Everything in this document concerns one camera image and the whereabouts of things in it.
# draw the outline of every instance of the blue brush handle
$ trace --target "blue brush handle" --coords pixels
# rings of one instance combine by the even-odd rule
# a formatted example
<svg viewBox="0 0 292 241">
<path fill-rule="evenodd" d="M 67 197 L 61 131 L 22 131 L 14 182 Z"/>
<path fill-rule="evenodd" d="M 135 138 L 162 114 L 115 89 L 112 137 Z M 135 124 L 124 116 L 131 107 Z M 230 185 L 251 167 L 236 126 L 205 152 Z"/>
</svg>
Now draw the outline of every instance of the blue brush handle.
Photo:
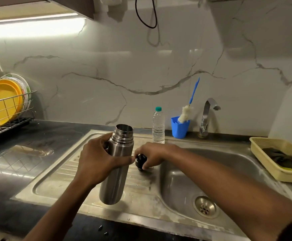
<svg viewBox="0 0 292 241">
<path fill-rule="evenodd" d="M 196 89 L 197 89 L 197 86 L 198 86 L 199 81 L 200 81 L 200 78 L 198 78 L 198 81 L 197 81 L 196 84 L 195 84 L 195 88 L 194 88 L 194 91 L 193 91 L 192 97 L 191 97 L 191 99 L 190 99 L 190 101 L 189 101 L 189 104 L 191 104 L 192 101 L 193 101 L 193 97 L 194 97 L 194 94 L 195 94 L 195 91 L 196 91 Z"/>
</svg>

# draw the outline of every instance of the hand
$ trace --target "hand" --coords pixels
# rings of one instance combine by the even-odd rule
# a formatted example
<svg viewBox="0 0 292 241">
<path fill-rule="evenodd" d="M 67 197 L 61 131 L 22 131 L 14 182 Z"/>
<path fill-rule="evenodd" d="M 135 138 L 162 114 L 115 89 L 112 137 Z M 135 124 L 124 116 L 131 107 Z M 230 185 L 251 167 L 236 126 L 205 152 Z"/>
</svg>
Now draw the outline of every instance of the hand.
<svg viewBox="0 0 292 241">
<path fill-rule="evenodd" d="M 88 184 L 91 188 L 103 182 L 110 172 L 117 167 L 130 165 L 134 162 L 131 156 L 114 157 L 103 148 L 112 133 L 105 134 L 88 141 L 80 153 L 78 170 L 75 180 Z"/>
<path fill-rule="evenodd" d="M 136 158 L 139 154 L 145 155 L 147 157 L 147 161 L 144 163 L 143 169 L 146 170 L 150 167 L 160 165 L 165 160 L 167 149 L 171 146 L 171 144 L 147 142 L 135 150 L 134 158 Z"/>
</svg>

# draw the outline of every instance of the blue plastic cup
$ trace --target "blue plastic cup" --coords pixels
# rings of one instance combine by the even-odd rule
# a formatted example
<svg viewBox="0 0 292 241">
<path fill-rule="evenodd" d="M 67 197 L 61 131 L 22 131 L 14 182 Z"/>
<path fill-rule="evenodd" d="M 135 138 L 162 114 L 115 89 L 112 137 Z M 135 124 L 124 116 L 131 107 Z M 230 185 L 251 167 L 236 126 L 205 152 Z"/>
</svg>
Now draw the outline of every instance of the blue plastic cup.
<svg viewBox="0 0 292 241">
<path fill-rule="evenodd" d="M 179 117 L 172 117 L 172 133 L 175 138 L 183 139 L 186 136 L 188 131 L 189 123 L 191 122 L 188 120 L 187 122 L 180 123 L 178 122 Z"/>
</svg>

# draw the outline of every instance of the forearm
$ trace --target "forearm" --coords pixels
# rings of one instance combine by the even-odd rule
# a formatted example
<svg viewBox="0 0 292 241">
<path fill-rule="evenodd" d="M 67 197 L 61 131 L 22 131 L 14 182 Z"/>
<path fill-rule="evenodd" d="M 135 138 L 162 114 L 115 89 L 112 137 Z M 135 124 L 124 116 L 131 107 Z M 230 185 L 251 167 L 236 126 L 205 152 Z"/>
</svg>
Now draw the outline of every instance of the forearm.
<svg viewBox="0 0 292 241">
<path fill-rule="evenodd" d="M 177 146 L 166 151 L 165 159 L 199 186 L 251 240 L 275 241 L 292 222 L 292 201 L 266 185 Z"/>
<path fill-rule="evenodd" d="M 24 241 L 61 241 L 92 186 L 73 180 Z"/>
</svg>

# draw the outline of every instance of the plastic water bottle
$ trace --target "plastic water bottle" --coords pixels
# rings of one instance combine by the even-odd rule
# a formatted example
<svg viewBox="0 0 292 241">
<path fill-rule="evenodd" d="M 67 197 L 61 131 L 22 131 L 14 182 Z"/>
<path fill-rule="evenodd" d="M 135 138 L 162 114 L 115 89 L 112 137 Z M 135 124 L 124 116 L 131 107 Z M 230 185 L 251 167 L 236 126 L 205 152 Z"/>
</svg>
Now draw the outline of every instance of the plastic water bottle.
<svg viewBox="0 0 292 241">
<path fill-rule="evenodd" d="M 161 107 L 156 107 L 153 117 L 153 142 L 165 143 L 165 116 Z"/>
</svg>

